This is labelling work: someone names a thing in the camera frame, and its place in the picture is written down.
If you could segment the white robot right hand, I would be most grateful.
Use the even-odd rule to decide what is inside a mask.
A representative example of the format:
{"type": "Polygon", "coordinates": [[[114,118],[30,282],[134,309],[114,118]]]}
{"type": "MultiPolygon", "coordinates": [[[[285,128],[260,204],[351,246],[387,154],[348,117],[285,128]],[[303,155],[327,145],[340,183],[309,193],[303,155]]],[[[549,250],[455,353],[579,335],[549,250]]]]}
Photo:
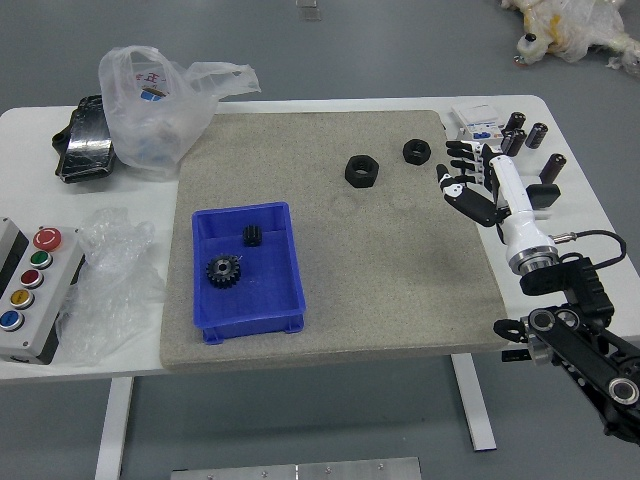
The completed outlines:
{"type": "Polygon", "coordinates": [[[443,197],[457,211],[484,227],[496,227],[513,273],[523,276],[559,262],[550,236],[537,226],[534,210],[511,157],[476,141],[448,141],[450,166],[436,167],[443,197]]]}

